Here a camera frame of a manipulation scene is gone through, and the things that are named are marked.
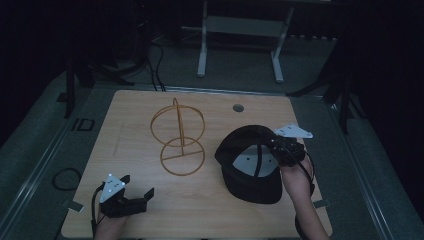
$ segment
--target dark background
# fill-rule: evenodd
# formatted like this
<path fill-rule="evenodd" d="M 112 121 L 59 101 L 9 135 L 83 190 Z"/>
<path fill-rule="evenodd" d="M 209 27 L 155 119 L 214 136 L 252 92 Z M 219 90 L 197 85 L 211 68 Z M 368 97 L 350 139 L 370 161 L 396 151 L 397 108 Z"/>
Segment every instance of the dark background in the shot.
<path fill-rule="evenodd" d="M 155 27 L 176 41 L 179 26 L 201 26 L 202 1 L 141 2 L 146 8 L 140 17 L 153 21 Z M 0 3 L 0 145 L 50 81 L 65 70 L 70 57 L 79 59 L 82 66 L 85 63 L 81 55 L 113 65 L 110 48 L 114 36 L 125 34 L 126 29 L 120 27 L 125 26 L 122 16 L 132 5 L 102 3 L 102 11 L 97 2 L 87 1 Z M 289 33 L 307 39 L 338 39 L 327 70 L 348 69 L 352 73 L 353 92 L 423 218 L 424 3 L 392 0 L 296 4 Z M 237 8 L 227 11 L 240 13 Z M 261 14 L 249 12 L 248 8 L 242 13 Z M 90 86 L 90 74 L 80 74 L 82 84 Z"/>

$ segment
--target black baseball cap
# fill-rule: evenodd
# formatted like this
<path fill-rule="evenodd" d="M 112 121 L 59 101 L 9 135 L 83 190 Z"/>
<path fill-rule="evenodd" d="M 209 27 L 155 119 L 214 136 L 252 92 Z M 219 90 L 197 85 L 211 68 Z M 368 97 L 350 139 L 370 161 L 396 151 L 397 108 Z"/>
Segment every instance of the black baseball cap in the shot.
<path fill-rule="evenodd" d="M 225 185 L 235 197 L 260 204 L 274 204 L 281 199 L 278 161 L 271 153 L 269 128 L 248 125 L 231 132 L 215 152 L 221 164 Z"/>

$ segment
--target cap brim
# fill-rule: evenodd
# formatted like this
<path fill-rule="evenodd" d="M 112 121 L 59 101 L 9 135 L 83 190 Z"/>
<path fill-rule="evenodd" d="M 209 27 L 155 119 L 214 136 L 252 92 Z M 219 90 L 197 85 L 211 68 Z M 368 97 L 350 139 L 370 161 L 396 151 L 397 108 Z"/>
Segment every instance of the cap brim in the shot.
<path fill-rule="evenodd" d="M 227 173 L 224 168 L 221 169 L 225 185 L 235 197 L 259 204 L 274 204 L 280 201 L 283 186 L 279 168 L 267 177 L 255 178 L 249 182 L 234 177 L 234 174 Z"/>

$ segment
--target table surface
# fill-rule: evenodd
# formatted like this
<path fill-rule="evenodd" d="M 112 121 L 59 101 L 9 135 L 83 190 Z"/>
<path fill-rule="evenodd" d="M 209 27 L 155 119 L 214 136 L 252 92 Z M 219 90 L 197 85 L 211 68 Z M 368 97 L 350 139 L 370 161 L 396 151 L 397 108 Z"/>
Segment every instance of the table surface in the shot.
<path fill-rule="evenodd" d="M 170 174 L 161 165 L 160 153 L 164 145 L 153 137 L 150 128 L 154 115 L 165 107 L 171 107 L 170 111 L 154 121 L 153 130 L 165 142 L 179 137 L 177 111 L 172 108 L 174 98 L 180 106 L 186 137 L 197 138 L 203 124 L 198 113 L 184 106 L 198 109 L 205 120 L 205 131 L 198 141 L 204 147 L 205 161 L 198 171 L 187 176 Z M 244 111 L 234 111 L 235 104 L 241 104 Z M 84 210 L 68 212 L 62 235 L 68 238 L 92 236 L 91 198 L 95 189 L 111 173 L 118 178 L 131 176 L 125 192 L 128 199 L 141 198 L 152 187 L 155 188 L 155 196 L 148 202 L 147 212 L 133 215 L 125 226 L 122 237 L 298 236 L 294 227 L 293 204 L 285 191 L 281 200 L 272 205 L 237 199 L 228 192 L 220 165 L 214 158 L 221 141 L 239 127 L 259 124 L 276 129 L 290 123 L 296 123 L 296 117 L 290 100 L 285 97 L 118 91 L 74 197 L 75 202 L 84 205 Z M 195 169 L 200 161 L 201 156 L 193 154 L 170 163 L 178 163 L 177 165 L 165 166 L 184 173 Z M 318 184 L 316 185 L 313 201 L 322 199 Z M 317 212 L 325 229 L 331 234 L 326 209 L 318 208 Z"/>

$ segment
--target human hand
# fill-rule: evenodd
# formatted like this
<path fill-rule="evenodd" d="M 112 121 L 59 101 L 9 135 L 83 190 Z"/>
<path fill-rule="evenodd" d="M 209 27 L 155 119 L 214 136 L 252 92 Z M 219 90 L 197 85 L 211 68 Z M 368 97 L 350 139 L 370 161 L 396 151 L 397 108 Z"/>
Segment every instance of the human hand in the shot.
<path fill-rule="evenodd" d="M 129 216 L 120 218 L 109 218 L 105 216 L 100 210 L 97 214 L 97 228 L 94 239 L 95 240 L 116 240 L 119 238 L 122 229 L 127 223 Z"/>
<path fill-rule="evenodd" d="M 302 164 L 309 175 L 299 164 Z M 299 164 L 292 167 L 280 166 L 284 187 L 293 202 L 302 235 L 310 240 L 327 240 L 328 235 L 311 200 L 311 177 L 314 174 L 312 162 L 306 156 Z"/>
<path fill-rule="evenodd" d="M 303 165 L 309 176 L 299 164 Z M 284 188 L 293 201 L 295 201 L 295 199 L 297 201 L 303 201 L 311 197 L 310 179 L 313 176 L 312 162 L 309 157 L 306 156 L 299 164 L 292 167 L 280 166 Z"/>

